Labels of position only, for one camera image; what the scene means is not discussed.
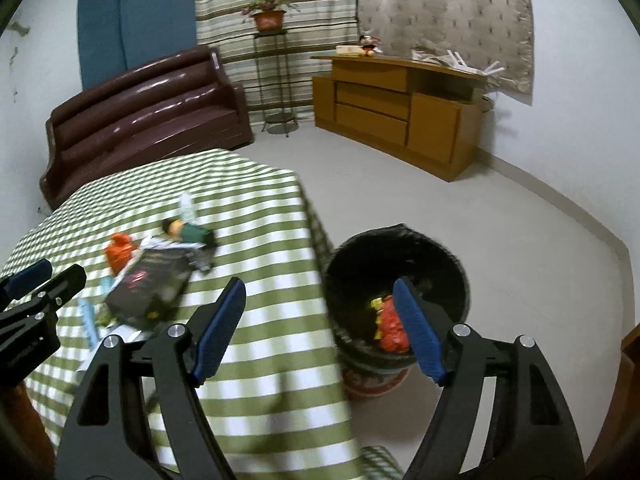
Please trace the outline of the red plastic bag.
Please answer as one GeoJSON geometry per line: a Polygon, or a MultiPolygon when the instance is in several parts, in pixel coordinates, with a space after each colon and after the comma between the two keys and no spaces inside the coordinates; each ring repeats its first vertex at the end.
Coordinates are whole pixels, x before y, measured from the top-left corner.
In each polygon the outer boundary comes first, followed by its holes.
{"type": "Polygon", "coordinates": [[[408,353],[409,338],[395,309],[393,297],[374,298],[370,306],[376,313],[374,341],[378,348],[393,354],[408,353]]]}

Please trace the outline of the small orange plastic bag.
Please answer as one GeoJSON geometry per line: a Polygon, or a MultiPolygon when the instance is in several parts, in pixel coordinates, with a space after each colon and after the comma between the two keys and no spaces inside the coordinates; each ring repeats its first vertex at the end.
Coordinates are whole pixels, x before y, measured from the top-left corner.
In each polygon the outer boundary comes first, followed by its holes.
{"type": "Polygon", "coordinates": [[[138,245],[129,234],[116,232],[111,236],[110,244],[104,249],[104,254],[114,276],[125,269],[137,249],[138,245]]]}

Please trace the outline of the dark red leather sofa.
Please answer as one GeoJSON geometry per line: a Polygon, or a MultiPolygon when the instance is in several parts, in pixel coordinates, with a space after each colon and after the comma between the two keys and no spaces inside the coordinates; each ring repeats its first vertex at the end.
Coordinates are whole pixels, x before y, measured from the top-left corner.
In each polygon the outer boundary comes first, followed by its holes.
{"type": "Polygon", "coordinates": [[[78,93],[46,122],[40,190],[58,209],[84,184],[171,157],[251,144],[242,84],[215,47],[158,58],[78,93]]]}

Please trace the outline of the grey white wrapper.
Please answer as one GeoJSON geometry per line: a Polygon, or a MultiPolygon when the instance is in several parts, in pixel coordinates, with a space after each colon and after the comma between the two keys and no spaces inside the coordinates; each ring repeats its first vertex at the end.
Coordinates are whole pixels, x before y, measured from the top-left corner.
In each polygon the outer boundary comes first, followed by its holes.
{"type": "Polygon", "coordinates": [[[189,259],[192,268],[205,274],[213,270],[216,246],[203,243],[185,243],[154,236],[145,237],[139,244],[141,250],[181,250],[189,259]]]}

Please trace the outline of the wooden chair edge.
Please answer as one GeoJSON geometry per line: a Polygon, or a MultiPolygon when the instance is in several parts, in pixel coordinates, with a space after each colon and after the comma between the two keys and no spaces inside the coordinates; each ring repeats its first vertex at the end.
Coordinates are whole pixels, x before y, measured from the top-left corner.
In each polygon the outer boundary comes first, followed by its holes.
{"type": "Polygon", "coordinates": [[[587,463],[587,479],[639,478],[639,330],[620,344],[620,367],[608,414],[587,463]]]}

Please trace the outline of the green checkered tablecloth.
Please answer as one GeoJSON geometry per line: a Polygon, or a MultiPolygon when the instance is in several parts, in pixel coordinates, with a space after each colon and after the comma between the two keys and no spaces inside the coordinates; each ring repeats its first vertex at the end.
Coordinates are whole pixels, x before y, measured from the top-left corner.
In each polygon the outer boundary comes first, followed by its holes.
{"type": "Polygon", "coordinates": [[[103,299],[105,249],[118,232],[157,236],[188,194],[218,242],[213,269],[195,273],[179,304],[185,321],[230,278],[247,305],[217,374],[198,398],[241,479],[398,479],[382,446],[360,448],[336,362],[320,263],[331,246],[296,174],[223,151],[186,155],[85,185],[6,260],[13,272],[46,258],[87,273],[81,298],[103,299]]]}

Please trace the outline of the light blue tube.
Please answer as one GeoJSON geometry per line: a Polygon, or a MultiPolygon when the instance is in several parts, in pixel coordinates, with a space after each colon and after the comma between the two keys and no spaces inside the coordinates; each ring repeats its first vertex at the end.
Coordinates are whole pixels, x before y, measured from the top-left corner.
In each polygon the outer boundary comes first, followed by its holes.
{"type": "Polygon", "coordinates": [[[96,309],[86,298],[79,298],[78,304],[81,310],[82,326],[84,326],[89,348],[93,350],[100,342],[100,334],[96,327],[96,309]]]}

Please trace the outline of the black metal plant stand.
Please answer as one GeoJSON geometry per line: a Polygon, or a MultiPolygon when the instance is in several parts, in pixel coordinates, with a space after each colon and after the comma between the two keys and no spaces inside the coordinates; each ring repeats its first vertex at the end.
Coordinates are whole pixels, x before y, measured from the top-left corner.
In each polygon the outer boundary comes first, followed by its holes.
{"type": "Polygon", "coordinates": [[[262,132],[288,138],[299,128],[288,60],[288,31],[254,32],[253,50],[262,132]]]}

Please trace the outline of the cream box on cabinet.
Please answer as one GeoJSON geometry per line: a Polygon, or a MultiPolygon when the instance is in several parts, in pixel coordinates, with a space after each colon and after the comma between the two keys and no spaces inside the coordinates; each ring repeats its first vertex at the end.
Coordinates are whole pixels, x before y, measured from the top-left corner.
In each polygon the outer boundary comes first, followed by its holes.
{"type": "Polygon", "coordinates": [[[363,55],[363,48],[358,44],[338,44],[335,47],[335,53],[337,55],[359,56],[363,55]]]}

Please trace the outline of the white green snack wrapper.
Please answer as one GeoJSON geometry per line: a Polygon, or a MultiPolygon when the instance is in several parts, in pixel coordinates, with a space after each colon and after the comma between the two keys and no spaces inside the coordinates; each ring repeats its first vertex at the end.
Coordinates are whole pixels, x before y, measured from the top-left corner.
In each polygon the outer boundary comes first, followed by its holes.
{"type": "Polygon", "coordinates": [[[100,342],[98,346],[91,350],[89,348],[88,354],[85,359],[82,360],[81,364],[78,366],[78,372],[85,372],[88,370],[91,361],[93,360],[96,352],[99,349],[99,346],[102,342],[107,339],[109,336],[119,336],[125,342],[137,342],[142,340],[147,340],[152,336],[152,333],[148,330],[137,330],[134,327],[131,327],[122,323],[111,324],[107,327],[100,327],[98,325],[98,319],[96,318],[96,327],[98,328],[100,334],[100,342]]]}

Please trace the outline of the blue curtain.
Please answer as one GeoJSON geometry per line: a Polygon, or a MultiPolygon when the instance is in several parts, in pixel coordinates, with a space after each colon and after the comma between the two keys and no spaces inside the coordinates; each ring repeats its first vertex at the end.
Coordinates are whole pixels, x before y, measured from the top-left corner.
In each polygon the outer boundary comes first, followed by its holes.
{"type": "Polygon", "coordinates": [[[77,36],[87,90],[195,47],[195,0],[78,0],[77,36]]]}

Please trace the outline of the beige diamond pattern curtain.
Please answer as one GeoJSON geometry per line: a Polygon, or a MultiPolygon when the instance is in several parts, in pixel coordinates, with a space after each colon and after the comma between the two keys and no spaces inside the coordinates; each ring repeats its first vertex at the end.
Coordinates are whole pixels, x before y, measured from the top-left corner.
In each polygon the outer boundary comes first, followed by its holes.
{"type": "Polygon", "coordinates": [[[360,30],[378,37],[389,55],[458,52],[466,64],[504,70],[504,90],[529,94],[534,85],[532,0],[357,0],[360,30]]]}

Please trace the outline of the white toothpaste tube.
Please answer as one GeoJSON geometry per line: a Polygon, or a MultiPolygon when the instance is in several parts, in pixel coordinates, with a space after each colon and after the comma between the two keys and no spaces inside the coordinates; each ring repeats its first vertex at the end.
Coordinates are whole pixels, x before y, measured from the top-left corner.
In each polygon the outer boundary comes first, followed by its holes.
{"type": "Polygon", "coordinates": [[[197,224],[198,214],[192,200],[192,196],[184,192],[179,196],[179,218],[182,222],[197,224]]]}

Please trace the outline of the striped curtain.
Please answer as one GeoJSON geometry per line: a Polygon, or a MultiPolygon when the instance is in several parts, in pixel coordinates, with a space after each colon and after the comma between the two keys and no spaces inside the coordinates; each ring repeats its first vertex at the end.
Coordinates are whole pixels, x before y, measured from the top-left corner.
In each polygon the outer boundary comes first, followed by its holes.
{"type": "Polygon", "coordinates": [[[257,124],[290,110],[312,114],[311,81],[323,57],[358,38],[357,0],[194,0],[196,38],[216,48],[242,84],[257,124]]]}

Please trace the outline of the green glass bottle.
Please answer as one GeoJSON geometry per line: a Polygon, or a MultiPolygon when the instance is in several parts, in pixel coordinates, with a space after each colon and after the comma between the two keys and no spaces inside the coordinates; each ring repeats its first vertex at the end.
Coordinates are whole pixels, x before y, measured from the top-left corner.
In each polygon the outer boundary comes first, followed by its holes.
{"type": "Polygon", "coordinates": [[[167,218],[162,221],[162,229],[169,238],[177,242],[203,244],[209,248],[216,246],[215,233],[204,226],[197,226],[177,218],[167,218]]]}

